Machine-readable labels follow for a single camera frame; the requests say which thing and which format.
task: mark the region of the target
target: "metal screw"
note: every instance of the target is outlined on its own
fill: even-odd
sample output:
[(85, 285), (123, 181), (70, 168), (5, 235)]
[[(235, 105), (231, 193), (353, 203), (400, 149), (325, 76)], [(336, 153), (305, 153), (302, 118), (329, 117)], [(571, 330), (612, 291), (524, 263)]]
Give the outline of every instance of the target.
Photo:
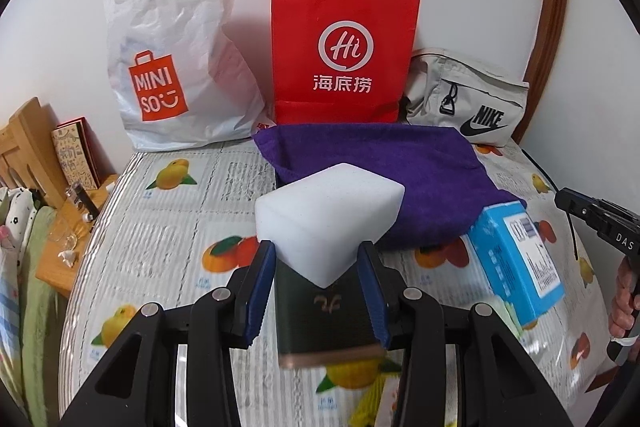
[(420, 299), (420, 297), (422, 297), (422, 291), (418, 288), (409, 286), (409, 288), (404, 289), (402, 295), (404, 295), (404, 297), (409, 299), (410, 301), (417, 301)]
[(484, 302), (476, 304), (476, 313), (482, 317), (488, 317), (493, 312), (494, 310), (489, 306), (489, 304), (485, 304)]
[(148, 302), (144, 306), (142, 306), (140, 313), (145, 315), (145, 317), (151, 317), (158, 313), (158, 310), (158, 305), (155, 302)]
[(225, 287), (216, 288), (215, 290), (213, 290), (213, 293), (211, 294), (211, 296), (216, 301), (226, 301), (231, 296), (231, 290)]

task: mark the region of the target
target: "wooden nightstand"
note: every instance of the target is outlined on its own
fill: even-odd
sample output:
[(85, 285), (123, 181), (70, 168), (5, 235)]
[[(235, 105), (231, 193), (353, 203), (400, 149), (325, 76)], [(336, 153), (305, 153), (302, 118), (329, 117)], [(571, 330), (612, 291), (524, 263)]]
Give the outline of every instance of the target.
[[(98, 190), (87, 191), (89, 197), (91, 197), (98, 209), (101, 210), (104, 202), (107, 200), (108, 194), (106, 186), (116, 181), (116, 179), (116, 175), (109, 176)], [(84, 250), (86, 249), (91, 234), (89, 233), (89, 226), (82, 221), (80, 212), (73, 206), (71, 201), (65, 201), (62, 208), (58, 210), (58, 215), (52, 226), (55, 226), (57, 220), (61, 219), (61, 216), (64, 217), (69, 227), (71, 227), (78, 236), (78, 243), (74, 248), (78, 254), (78, 259), (73, 267), (67, 267), (62, 262), (62, 259), (58, 257), (60, 246), (47, 239), (42, 257), (36, 269), (36, 277), (68, 298), (69, 295), (71, 295), (71, 288), (73, 288), (74, 281), (76, 280), (76, 274), (82, 263), (82, 256), (84, 255)]]

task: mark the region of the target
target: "white foam block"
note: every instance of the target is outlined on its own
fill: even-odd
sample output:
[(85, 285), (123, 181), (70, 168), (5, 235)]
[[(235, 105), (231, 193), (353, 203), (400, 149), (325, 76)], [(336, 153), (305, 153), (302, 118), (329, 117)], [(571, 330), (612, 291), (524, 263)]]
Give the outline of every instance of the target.
[(258, 198), (257, 237), (326, 288), (355, 263), (362, 241), (375, 243), (391, 228), (403, 197), (401, 184), (341, 163)]

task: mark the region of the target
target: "purple towel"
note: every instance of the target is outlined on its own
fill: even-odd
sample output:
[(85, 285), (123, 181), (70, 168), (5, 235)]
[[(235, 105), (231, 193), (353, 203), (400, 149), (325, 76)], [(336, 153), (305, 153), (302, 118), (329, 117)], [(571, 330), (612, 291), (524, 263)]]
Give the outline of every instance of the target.
[(498, 190), (456, 129), (396, 123), (277, 125), (254, 141), (284, 183), (350, 163), (401, 183), (398, 220), (378, 242), (385, 249), (450, 243), (485, 206), (516, 201)]

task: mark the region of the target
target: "hand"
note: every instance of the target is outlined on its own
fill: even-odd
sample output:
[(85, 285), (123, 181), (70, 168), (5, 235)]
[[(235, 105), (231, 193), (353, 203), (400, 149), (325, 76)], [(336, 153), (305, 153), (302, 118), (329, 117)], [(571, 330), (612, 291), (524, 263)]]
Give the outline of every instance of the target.
[[(629, 261), (625, 257), (618, 268), (616, 277), (616, 296), (611, 303), (611, 313), (609, 315), (609, 333), (616, 338), (622, 338), (625, 333), (634, 325), (634, 318), (631, 313), (640, 310), (640, 295), (636, 299), (631, 298), (631, 288), (633, 282), (633, 272)], [(629, 359), (635, 360), (640, 351), (640, 339), (636, 342), (629, 353)]]

